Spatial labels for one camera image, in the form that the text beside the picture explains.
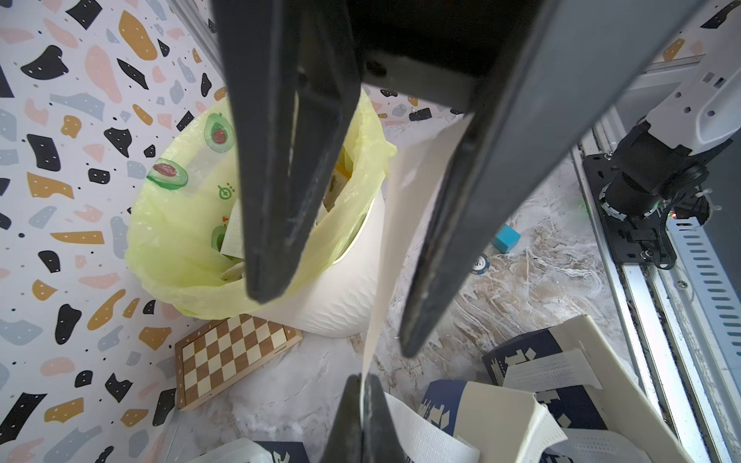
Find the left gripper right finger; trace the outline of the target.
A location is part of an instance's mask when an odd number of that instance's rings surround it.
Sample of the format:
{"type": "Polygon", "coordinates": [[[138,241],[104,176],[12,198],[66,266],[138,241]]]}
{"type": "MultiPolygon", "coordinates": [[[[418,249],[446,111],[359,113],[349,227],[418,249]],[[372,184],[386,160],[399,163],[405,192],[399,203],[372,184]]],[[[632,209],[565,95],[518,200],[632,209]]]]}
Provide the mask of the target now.
{"type": "Polygon", "coordinates": [[[365,379],[363,390],[363,461],[405,463],[386,395],[373,374],[365,379]]]}

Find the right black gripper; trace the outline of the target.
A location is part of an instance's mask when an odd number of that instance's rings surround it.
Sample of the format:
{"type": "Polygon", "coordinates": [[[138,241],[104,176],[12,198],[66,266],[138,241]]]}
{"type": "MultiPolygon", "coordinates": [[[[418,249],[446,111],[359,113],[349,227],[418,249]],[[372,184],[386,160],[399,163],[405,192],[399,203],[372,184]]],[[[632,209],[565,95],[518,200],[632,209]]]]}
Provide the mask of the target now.
{"type": "Polygon", "coordinates": [[[399,344],[416,356],[486,243],[698,1],[215,1],[241,195],[337,161],[361,85],[474,112],[440,185],[399,344]]]}

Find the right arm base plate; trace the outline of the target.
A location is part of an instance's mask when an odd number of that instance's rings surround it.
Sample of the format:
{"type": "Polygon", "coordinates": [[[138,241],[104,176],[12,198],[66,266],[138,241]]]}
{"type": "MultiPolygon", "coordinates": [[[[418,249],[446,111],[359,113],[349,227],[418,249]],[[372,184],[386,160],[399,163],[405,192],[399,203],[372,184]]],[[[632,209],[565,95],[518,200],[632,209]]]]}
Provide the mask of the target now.
{"type": "Polygon", "coordinates": [[[702,225],[711,215],[708,199],[695,189],[678,200],[657,203],[644,217],[615,218],[608,213],[605,195],[608,186],[619,177],[617,162],[608,154],[593,154],[583,158],[583,167],[608,249],[617,265],[652,264],[662,270],[673,268],[677,253],[669,238],[669,222],[675,220],[688,226],[695,218],[702,225]]]}

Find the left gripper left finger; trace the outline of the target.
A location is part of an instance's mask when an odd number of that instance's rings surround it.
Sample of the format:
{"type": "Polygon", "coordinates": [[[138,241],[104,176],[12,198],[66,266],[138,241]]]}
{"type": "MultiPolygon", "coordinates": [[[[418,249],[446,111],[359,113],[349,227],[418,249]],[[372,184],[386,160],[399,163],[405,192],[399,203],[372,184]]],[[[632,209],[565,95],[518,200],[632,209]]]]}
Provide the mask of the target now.
{"type": "Polygon", "coordinates": [[[345,382],[335,420],[321,463],[362,461],[361,376],[351,375],[345,382]]]}

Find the navy tote bag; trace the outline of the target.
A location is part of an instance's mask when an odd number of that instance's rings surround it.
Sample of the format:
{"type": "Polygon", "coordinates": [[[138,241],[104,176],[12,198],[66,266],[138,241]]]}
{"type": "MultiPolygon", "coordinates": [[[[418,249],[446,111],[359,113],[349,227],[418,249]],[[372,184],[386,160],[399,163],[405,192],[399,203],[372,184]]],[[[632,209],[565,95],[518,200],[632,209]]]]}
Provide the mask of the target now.
{"type": "Polygon", "coordinates": [[[437,380],[419,415],[480,462],[688,462],[590,316],[520,335],[482,358],[487,384],[437,380]]]}

